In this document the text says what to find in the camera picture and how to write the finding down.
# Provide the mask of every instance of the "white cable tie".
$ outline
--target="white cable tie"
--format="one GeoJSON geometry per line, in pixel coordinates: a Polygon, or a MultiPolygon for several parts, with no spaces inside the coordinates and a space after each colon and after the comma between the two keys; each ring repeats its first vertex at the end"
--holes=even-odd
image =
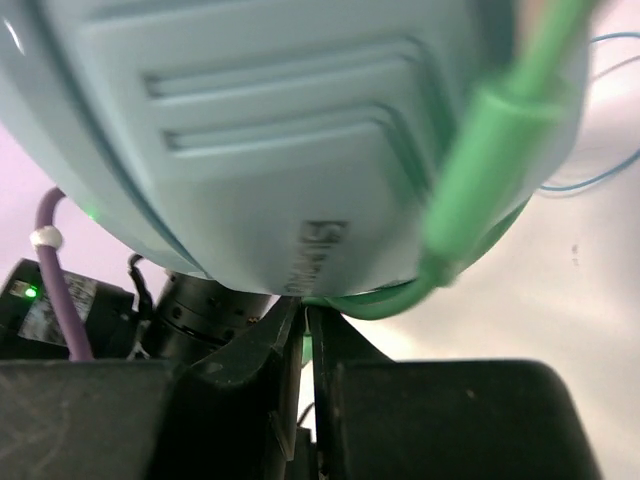
{"type": "Polygon", "coordinates": [[[34,230],[34,232],[29,235],[29,240],[31,240],[31,245],[34,250],[37,250],[38,247],[53,247],[59,250],[62,246],[62,233],[53,225],[47,225],[34,230]]]}

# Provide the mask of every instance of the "cable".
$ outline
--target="cable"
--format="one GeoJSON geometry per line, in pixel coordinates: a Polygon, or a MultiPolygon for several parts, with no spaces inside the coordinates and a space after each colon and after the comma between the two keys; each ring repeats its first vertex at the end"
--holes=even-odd
{"type": "MultiPolygon", "coordinates": [[[[591,43],[598,43],[604,40],[611,40],[614,38],[635,38],[640,39],[640,32],[615,32],[615,33],[607,33],[606,35],[599,35],[594,37],[591,40],[591,43]]],[[[579,183],[574,183],[572,185],[564,185],[564,186],[553,186],[553,185],[542,185],[540,190],[545,192],[571,192],[573,190],[580,190],[581,188],[588,187],[589,185],[593,185],[594,183],[598,183],[604,180],[607,177],[612,175],[616,175],[626,168],[633,165],[640,158],[640,149],[638,149],[633,155],[628,157],[626,160],[620,162],[615,167],[610,168],[606,172],[601,173],[600,175],[596,175],[593,178],[588,180],[584,180],[579,183]]]]}
{"type": "Polygon", "coordinates": [[[129,276],[133,281],[138,293],[138,313],[136,314],[134,321],[148,320],[153,313],[153,299],[149,290],[147,290],[147,284],[144,281],[144,277],[140,272],[140,269],[136,264],[144,257],[134,253],[129,257],[127,264],[129,265],[129,276]]]}
{"type": "Polygon", "coordinates": [[[573,190],[580,190],[581,188],[588,187],[589,185],[593,185],[594,183],[598,183],[598,182],[604,180],[607,177],[610,177],[612,175],[620,173],[621,171],[623,171],[626,168],[628,168],[631,165],[633,165],[639,158],[640,158],[640,149],[637,150],[633,155],[631,155],[629,158],[627,158],[622,163],[619,163],[615,167],[612,167],[609,170],[607,170],[606,172],[603,172],[600,175],[596,175],[593,178],[590,178],[588,180],[584,180],[584,181],[582,181],[580,183],[574,183],[572,185],[565,185],[565,186],[562,186],[562,187],[555,187],[553,185],[542,185],[540,187],[540,190],[544,190],[545,192],[570,192],[570,191],[573,191],[573,190]]]}
{"type": "MultiPolygon", "coordinates": [[[[548,2],[536,38],[505,75],[486,80],[450,150],[423,217],[423,260],[417,278],[379,292],[342,298],[308,298],[347,316],[377,320],[419,303],[449,285],[478,250],[533,151],[566,117],[558,75],[573,40],[588,27],[597,0],[548,2]]],[[[501,222],[493,229],[501,230],[501,222]]]]}
{"type": "Polygon", "coordinates": [[[300,427],[302,426],[302,424],[304,423],[304,421],[307,419],[307,417],[309,416],[309,412],[311,412],[311,409],[315,406],[315,402],[311,402],[309,405],[307,405],[305,407],[305,409],[302,411],[302,413],[300,414],[300,417],[298,418],[298,422],[296,423],[296,426],[300,427]]]}
{"type": "Polygon", "coordinates": [[[65,194],[59,188],[53,188],[45,194],[38,206],[36,230],[31,240],[40,261],[40,272],[49,301],[69,349],[69,359],[85,362],[93,360],[91,345],[60,267],[57,249],[62,243],[62,237],[53,226],[56,206],[64,197],[65,194]],[[55,242],[52,241],[52,233],[57,237],[55,242]]]}

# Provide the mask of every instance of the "black plastic part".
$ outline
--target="black plastic part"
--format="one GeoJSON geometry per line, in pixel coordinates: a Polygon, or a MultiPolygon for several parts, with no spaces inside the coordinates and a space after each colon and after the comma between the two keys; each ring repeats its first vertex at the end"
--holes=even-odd
{"type": "Polygon", "coordinates": [[[315,444],[311,443],[311,430],[298,428],[296,453],[287,464],[285,480],[318,480],[318,458],[315,444]]]}
{"type": "Polygon", "coordinates": [[[145,478],[181,373],[153,361],[0,363],[2,478],[145,478]]]}
{"type": "Polygon", "coordinates": [[[322,452],[320,468],[324,473],[331,472],[333,478],[345,462],[345,451],[334,438],[336,433],[331,423],[335,406],[330,395],[338,366],[349,362],[393,362],[360,335],[338,311],[307,307],[307,319],[313,337],[316,434],[318,451],[322,452]]]}
{"type": "MultiPolygon", "coordinates": [[[[78,279],[81,275],[70,274],[78,279]]],[[[97,282],[95,296],[83,301],[91,302],[85,328],[91,348],[97,358],[124,358],[133,347],[136,325],[133,318],[133,294],[114,285],[97,282]]],[[[37,302],[48,302],[46,289],[40,275],[40,266],[33,260],[22,259],[9,276],[0,295],[0,359],[66,359],[66,347],[26,339],[18,335],[31,308],[37,302]],[[34,299],[11,293],[16,282],[35,287],[34,299]]]]}
{"type": "Polygon", "coordinates": [[[179,384],[149,478],[282,479],[293,459],[304,319],[281,298],[179,384]]]}
{"type": "Polygon", "coordinates": [[[392,363],[335,312],[308,317],[318,451],[332,480],[601,478],[548,367],[392,363]]]}
{"type": "Polygon", "coordinates": [[[2,478],[282,479],[304,321],[281,299],[197,366],[0,363],[2,478]]]}
{"type": "Polygon", "coordinates": [[[269,295],[236,292],[214,280],[172,274],[142,346],[154,358],[192,364],[227,345],[263,315],[269,295]]]}

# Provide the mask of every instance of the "green cable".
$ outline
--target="green cable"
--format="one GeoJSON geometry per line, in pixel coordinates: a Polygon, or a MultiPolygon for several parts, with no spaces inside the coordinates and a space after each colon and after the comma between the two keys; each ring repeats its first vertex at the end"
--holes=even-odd
{"type": "Polygon", "coordinates": [[[424,258],[417,278],[362,295],[307,298],[307,304],[331,306],[363,320],[397,315],[448,285],[474,255],[491,248],[521,209],[491,228],[493,219],[518,190],[544,135],[564,116],[556,72],[596,3],[553,2],[523,58],[506,76],[475,92],[424,218],[424,258]]]}

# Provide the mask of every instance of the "white surface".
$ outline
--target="white surface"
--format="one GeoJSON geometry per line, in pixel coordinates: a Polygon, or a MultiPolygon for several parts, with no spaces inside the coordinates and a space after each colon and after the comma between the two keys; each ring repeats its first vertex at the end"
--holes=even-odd
{"type": "MultiPolygon", "coordinates": [[[[597,33],[640,30],[638,0],[614,2],[597,33]]],[[[640,40],[595,50],[595,73],[640,55],[640,40]]],[[[640,61],[593,84],[582,139],[554,177],[600,173],[640,144],[640,61]]],[[[35,208],[51,182],[0,130],[0,283],[33,258],[35,208]]],[[[575,196],[536,195],[503,241],[448,290],[401,317],[357,322],[396,359],[518,357],[546,362],[573,394],[609,479],[640,478],[640,163],[575,196]]],[[[129,250],[70,202],[57,225],[65,268],[131,289],[129,250]]],[[[164,274],[144,263],[153,292],[164,274]]],[[[303,408],[312,395],[303,373],[303,408]]]]}

